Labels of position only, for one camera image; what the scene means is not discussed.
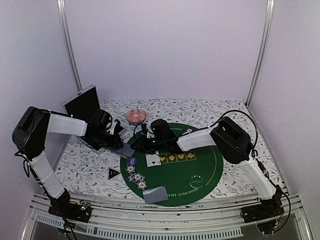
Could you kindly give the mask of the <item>blue playing card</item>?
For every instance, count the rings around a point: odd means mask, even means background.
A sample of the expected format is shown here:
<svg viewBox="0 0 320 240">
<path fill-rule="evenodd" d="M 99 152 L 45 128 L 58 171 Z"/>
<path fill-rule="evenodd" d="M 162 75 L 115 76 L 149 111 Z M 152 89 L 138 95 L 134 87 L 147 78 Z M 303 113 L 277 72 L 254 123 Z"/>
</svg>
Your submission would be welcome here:
<svg viewBox="0 0 320 240">
<path fill-rule="evenodd" d="M 155 204 L 169 199 L 165 186 L 143 190 L 142 194 L 146 204 Z"/>
</svg>

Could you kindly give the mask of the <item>right arm base controller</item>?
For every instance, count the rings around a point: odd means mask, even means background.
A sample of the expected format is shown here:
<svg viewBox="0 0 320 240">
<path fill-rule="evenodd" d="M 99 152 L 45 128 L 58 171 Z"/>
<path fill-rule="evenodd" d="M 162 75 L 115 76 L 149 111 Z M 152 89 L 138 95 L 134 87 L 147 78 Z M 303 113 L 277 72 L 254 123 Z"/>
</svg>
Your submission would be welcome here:
<svg viewBox="0 0 320 240">
<path fill-rule="evenodd" d="M 243 207 L 240 211 L 240 216 L 245 223 L 251 223 L 256 221 L 262 221 L 269 218 L 273 220 L 258 223 L 256 225 L 257 230 L 263 235 L 272 235 L 278 229 L 280 229 L 280 220 L 284 214 L 284 208 L 282 206 L 277 207 L 272 204 L 258 204 L 253 206 Z"/>
</svg>

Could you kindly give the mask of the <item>clear acrylic dealer button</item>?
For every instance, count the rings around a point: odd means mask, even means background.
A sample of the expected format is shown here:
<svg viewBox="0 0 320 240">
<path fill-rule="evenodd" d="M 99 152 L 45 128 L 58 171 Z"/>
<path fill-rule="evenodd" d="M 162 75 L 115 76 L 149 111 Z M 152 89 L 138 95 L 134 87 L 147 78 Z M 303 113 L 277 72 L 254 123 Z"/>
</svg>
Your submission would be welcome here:
<svg viewBox="0 0 320 240">
<path fill-rule="evenodd" d="M 189 179 L 189 185 L 194 189 L 200 189 L 204 186 L 204 179 L 200 175 L 193 175 Z"/>
</svg>

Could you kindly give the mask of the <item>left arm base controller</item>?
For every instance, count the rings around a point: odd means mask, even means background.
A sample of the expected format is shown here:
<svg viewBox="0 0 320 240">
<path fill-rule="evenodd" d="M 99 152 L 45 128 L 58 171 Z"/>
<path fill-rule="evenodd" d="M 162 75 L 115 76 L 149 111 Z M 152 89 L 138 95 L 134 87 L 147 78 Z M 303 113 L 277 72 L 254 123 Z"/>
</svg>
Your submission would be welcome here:
<svg viewBox="0 0 320 240">
<path fill-rule="evenodd" d="M 48 213 L 58 217 L 64 217 L 67 220 L 88 223 L 91 217 L 91 204 L 80 200 L 77 203 L 67 201 L 52 201 Z"/>
</svg>

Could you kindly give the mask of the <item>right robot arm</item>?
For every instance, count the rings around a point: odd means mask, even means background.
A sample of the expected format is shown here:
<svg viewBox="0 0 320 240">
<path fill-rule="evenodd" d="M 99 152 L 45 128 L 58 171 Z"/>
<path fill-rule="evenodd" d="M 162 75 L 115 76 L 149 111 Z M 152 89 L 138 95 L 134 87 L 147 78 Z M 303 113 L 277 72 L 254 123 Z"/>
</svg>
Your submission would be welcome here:
<svg viewBox="0 0 320 240">
<path fill-rule="evenodd" d="M 284 213 L 281 198 L 284 195 L 281 187 L 273 183 L 269 172 L 258 159 L 258 152 L 251 137 L 230 117 L 218 119 L 212 126 L 196 130 L 187 130 L 174 134 L 164 119 L 157 119 L 150 125 L 142 127 L 142 136 L 134 136 L 130 146 L 146 154 L 155 154 L 159 149 L 171 153 L 182 153 L 202 147 L 216 146 L 223 158 L 231 164 L 238 165 L 252 182 L 258 192 L 260 203 L 244 207 L 244 217 L 269 218 L 271 215 Z"/>
</svg>

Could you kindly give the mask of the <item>white blue poker chip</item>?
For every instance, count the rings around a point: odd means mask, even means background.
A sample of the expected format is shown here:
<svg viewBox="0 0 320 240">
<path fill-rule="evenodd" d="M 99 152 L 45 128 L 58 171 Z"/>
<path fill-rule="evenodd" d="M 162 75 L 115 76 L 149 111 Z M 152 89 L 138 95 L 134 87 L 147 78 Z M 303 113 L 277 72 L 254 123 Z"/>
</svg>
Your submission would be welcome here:
<svg viewBox="0 0 320 240">
<path fill-rule="evenodd" d="M 139 181 L 138 183 L 137 183 L 137 188 L 139 189 L 139 190 L 145 190 L 146 188 L 147 188 L 147 183 L 145 182 L 145 181 Z"/>
<path fill-rule="evenodd" d="M 133 183 L 145 181 L 145 176 L 141 173 L 133 173 L 128 176 L 128 180 Z"/>
<path fill-rule="evenodd" d="M 134 174 L 136 172 L 136 167 L 134 165 L 128 165 L 126 167 L 126 172 L 130 175 Z"/>
</svg>

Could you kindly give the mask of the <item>aluminium poker chip case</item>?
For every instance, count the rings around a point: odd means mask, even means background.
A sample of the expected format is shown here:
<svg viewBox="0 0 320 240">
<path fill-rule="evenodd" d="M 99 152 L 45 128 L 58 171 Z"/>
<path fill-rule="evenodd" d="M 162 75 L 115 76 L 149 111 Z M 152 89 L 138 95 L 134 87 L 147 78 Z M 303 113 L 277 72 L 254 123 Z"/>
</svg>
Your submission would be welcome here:
<svg viewBox="0 0 320 240">
<path fill-rule="evenodd" d="M 73 116 L 76 119 L 88 121 L 96 109 L 101 109 L 96 86 L 91 84 L 88 87 L 80 90 L 79 92 L 77 92 L 77 94 L 63 101 L 62 106 L 64 107 L 68 115 Z M 102 147 L 98 150 L 93 150 L 98 152 L 102 151 L 102 149 L 105 148 Z"/>
</svg>

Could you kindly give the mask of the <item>blue playing card deck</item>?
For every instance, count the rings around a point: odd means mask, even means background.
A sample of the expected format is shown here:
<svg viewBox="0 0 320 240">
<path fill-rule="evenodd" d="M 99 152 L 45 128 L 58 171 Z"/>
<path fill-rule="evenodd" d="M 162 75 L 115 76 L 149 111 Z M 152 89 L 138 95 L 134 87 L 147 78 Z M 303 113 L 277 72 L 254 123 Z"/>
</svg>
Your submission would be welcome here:
<svg viewBox="0 0 320 240">
<path fill-rule="evenodd" d="M 131 148 L 130 145 L 124 145 L 122 148 L 117 149 L 117 152 L 123 157 L 123 158 L 130 158 L 135 153 L 135 150 Z"/>
</svg>

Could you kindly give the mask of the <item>purple small blind button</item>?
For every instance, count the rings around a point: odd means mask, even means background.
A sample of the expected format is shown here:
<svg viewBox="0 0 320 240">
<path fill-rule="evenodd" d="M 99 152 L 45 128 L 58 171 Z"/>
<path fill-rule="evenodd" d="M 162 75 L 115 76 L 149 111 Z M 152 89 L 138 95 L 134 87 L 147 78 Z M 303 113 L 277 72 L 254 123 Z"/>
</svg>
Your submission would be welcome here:
<svg viewBox="0 0 320 240">
<path fill-rule="evenodd" d="M 135 157 L 129 157 L 127 159 L 127 165 L 128 166 L 136 166 L 138 163 L 138 160 Z"/>
</svg>

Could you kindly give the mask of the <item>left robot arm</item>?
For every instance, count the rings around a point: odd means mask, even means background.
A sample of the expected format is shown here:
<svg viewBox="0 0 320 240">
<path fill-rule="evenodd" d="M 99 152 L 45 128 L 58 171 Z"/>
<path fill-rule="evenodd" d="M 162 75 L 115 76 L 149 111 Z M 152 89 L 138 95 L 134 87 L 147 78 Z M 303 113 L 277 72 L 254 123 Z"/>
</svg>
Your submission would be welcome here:
<svg viewBox="0 0 320 240">
<path fill-rule="evenodd" d="M 63 217 L 70 217 L 84 208 L 70 202 L 69 192 L 56 177 L 45 153 L 47 134 L 83 137 L 90 147 L 117 150 L 124 146 L 120 132 L 124 128 L 108 112 L 96 109 L 88 120 L 81 120 L 60 112 L 27 108 L 12 133 L 17 147 L 15 156 L 24 158 L 29 165 L 26 174 L 33 174 L 49 196 L 51 206 Z"/>
</svg>

